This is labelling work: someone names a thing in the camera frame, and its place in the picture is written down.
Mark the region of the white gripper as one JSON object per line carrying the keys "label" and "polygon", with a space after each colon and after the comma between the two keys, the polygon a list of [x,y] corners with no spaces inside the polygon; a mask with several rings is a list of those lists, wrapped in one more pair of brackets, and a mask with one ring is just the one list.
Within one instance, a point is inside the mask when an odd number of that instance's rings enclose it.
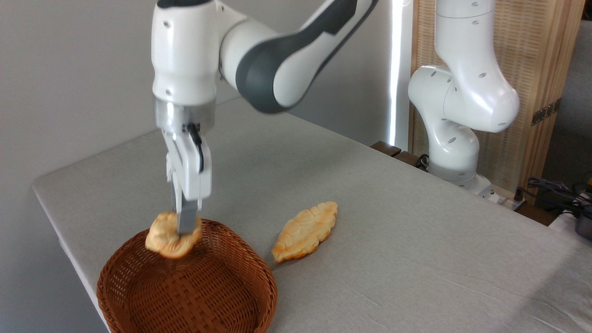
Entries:
{"label": "white gripper", "polygon": [[178,234],[192,234],[199,202],[212,192],[210,148],[195,126],[176,134],[163,131],[163,137],[167,148],[166,177],[171,183],[172,211],[177,213]]}

